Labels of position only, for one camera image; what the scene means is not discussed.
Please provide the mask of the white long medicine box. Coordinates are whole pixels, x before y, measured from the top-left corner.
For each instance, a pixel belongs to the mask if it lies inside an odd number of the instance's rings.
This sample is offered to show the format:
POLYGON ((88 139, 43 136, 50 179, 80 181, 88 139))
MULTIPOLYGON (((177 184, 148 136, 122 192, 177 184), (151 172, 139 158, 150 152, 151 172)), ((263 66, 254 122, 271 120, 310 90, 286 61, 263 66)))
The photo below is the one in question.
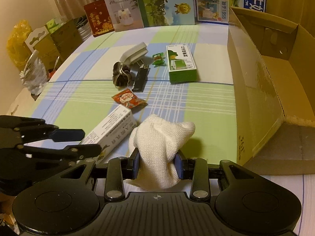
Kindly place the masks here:
POLYGON ((98 144, 101 153, 93 159, 99 164, 119 145, 137 126, 131 109, 119 104, 106 116, 80 144, 98 144))

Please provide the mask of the white knitted sock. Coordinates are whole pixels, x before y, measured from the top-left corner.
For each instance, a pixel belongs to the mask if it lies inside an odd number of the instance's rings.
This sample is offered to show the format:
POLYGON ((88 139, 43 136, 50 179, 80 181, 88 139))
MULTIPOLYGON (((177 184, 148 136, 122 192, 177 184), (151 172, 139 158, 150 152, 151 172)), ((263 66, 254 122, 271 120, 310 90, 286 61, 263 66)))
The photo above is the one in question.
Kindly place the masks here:
POLYGON ((172 123, 155 114, 148 116, 129 137, 130 155, 135 148, 140 154, 137 178, 127 184, 146 191, 160 191, 179 183, 173 159, 193 136, 193 122, 172 123))

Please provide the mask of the red snack packet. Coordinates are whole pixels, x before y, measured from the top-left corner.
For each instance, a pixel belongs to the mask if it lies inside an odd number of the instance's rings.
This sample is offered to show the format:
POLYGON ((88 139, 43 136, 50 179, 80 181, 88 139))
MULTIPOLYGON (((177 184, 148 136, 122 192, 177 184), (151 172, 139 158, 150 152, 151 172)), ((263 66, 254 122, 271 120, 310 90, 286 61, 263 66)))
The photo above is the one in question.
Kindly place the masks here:
POLYGON ((146 104, 145 100, 138 98, 134 92, 128 88, 112 96, 112 99, 118 104, 121 104, 129 109, 146 104))

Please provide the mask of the black lighter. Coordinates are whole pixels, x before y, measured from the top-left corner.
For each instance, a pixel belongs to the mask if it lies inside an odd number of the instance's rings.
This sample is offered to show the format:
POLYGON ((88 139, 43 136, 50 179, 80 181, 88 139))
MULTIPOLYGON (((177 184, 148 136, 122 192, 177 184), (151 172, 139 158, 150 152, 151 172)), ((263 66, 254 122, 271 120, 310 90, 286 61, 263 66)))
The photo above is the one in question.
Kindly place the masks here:
POLYGON ((145 83, 147 81, 147 74, 149 71, 149 66, 148 65, 141 65, 138 73, 136 75, 136 79, 134 80, 133 84, 133 92, 142 92, 145 87, 145 83))

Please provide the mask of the green white spray box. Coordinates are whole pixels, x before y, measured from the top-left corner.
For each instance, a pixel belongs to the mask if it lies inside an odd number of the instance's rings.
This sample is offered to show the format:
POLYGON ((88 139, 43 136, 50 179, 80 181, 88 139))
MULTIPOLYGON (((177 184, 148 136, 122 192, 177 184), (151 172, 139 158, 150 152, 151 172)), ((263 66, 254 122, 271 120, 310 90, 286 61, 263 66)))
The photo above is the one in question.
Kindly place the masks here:
POLYGON ((197 67, 187 44, 166 46, 169 80, 172 84, 197 81, 197 67))

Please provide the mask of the green candy wrapper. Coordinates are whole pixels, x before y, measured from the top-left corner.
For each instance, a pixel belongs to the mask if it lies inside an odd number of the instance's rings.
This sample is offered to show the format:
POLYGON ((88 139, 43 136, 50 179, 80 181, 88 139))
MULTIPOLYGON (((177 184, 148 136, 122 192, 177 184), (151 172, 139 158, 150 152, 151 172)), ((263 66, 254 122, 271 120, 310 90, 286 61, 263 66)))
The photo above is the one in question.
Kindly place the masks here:
POLYGON ((164 66, 165 65, 165 55, 163 52, 156 53, 152 55, 154 67, 164 66))

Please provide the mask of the brown cardboard carton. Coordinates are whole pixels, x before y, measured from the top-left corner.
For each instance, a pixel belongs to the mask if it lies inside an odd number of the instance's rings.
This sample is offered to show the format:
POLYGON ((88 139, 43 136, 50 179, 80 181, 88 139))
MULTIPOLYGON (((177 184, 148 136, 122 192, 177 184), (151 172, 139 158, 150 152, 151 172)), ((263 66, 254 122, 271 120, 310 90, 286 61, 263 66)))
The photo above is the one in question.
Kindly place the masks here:
POLYGON ((53 33, 49 33, 47 27, 37 28, 25 40, 31 51, 38 51, 47 71, 58 69, 82 43, 74 20, 66 22, 53 33))

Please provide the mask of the yellow plastic bag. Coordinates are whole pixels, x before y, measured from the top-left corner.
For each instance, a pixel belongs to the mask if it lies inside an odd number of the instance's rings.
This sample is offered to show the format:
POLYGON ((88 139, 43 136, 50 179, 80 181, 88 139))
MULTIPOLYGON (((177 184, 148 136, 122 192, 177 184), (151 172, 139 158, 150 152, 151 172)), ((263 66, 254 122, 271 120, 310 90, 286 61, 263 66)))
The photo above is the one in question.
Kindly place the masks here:
POLYGON ((7 40, 6 50, 9 58, 19 71, 24 67, 31 56, 31 51, 25 44, 26 39, 32 32, 32 27, 27 20, 21 20, 17 23, 7 40))

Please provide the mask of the checkered bed sheet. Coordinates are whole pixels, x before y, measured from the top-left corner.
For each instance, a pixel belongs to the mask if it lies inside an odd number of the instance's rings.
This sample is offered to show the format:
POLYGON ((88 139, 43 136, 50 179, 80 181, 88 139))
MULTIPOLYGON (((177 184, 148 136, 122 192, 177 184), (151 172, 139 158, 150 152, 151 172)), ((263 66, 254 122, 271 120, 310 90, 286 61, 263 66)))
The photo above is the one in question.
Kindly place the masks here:
POLYGON ((236 131, 235 93, 227 48, 225 44, 210 43, 211 38, 226 39, 226 35, 227 27, 204 25, 90 37, 58 70, 37 101, 23 90, 10 111, 16 116, 43 118, 61 127, 79 127, 90 132, 116 107, 110 66, 120 53, 140 39, 148 45, 150 54, 164 50, 170 41, 184 42, 193 53, 201 82, 171 84, 165 67, 150 69, 144 92, 138 94, 147 106, 134 117, 142 122, 156 114, 171 122, 194 122, 192 143, 197 149, 186 145, 187 155, 197 155, 212 163, 221 159, 237 161, 248 150, 236 131))

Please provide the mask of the red gift box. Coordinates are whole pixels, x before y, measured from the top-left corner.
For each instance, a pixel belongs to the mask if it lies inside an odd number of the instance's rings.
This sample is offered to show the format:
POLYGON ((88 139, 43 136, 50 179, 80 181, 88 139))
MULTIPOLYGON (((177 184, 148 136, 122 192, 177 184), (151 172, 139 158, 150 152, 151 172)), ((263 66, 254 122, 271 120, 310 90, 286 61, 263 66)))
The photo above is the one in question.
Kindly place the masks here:
POLYGON ((114 31, 114 27, 104 0, 84 5, 92 34, 94 37, 114 31))

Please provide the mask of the open cardboard box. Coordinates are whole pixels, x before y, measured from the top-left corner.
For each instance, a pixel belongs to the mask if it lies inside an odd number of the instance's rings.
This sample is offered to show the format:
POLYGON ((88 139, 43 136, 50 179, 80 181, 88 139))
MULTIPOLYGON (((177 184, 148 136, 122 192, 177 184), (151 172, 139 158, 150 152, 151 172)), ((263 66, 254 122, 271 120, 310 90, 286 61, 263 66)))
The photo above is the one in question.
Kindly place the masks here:
POLYGON ((314 173, 314 37, 272 14, 231 7, 237 162, 262 175, 314 173))

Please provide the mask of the white humidifier box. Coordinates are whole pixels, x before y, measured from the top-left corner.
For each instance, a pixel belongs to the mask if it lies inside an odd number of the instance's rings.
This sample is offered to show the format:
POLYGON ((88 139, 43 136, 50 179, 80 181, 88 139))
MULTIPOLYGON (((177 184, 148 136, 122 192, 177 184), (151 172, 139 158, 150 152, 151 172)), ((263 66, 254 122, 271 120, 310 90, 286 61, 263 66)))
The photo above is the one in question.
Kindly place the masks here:
POLYGON ((144 28, 137 0, 104 0, 116 32, 144 28))

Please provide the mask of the green milk carton box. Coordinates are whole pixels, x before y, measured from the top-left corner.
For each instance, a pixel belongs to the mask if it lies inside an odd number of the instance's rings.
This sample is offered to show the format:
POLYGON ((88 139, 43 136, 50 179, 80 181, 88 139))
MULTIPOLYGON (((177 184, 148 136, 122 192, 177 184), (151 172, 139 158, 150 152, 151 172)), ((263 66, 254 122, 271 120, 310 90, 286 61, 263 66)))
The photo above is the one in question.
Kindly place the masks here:
POLYGON ((145 27, 195 24, 194 0, 137 0, 145 27))

